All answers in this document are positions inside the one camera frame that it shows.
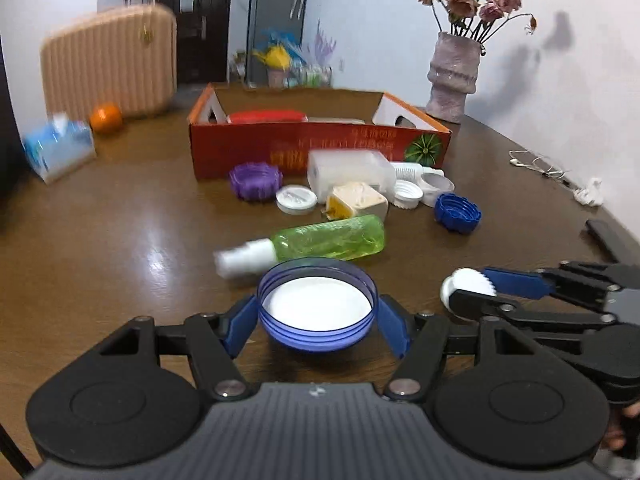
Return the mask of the person right hand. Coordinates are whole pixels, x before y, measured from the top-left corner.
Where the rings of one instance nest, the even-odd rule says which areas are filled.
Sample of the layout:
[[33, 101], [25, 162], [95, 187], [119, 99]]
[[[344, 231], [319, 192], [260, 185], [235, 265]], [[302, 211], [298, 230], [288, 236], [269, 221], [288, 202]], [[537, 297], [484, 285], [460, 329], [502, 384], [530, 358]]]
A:
[[622, 428], [622, 421], [638, 417], [639, 411], [639, 403], [631, 404], [626, 408], [614, 411], [608, 423], [608, 430], [606, 430], [602, 440], [602, 448], [607, 448], [611, 451], [620, 450], [626, 443], [626, 434]]

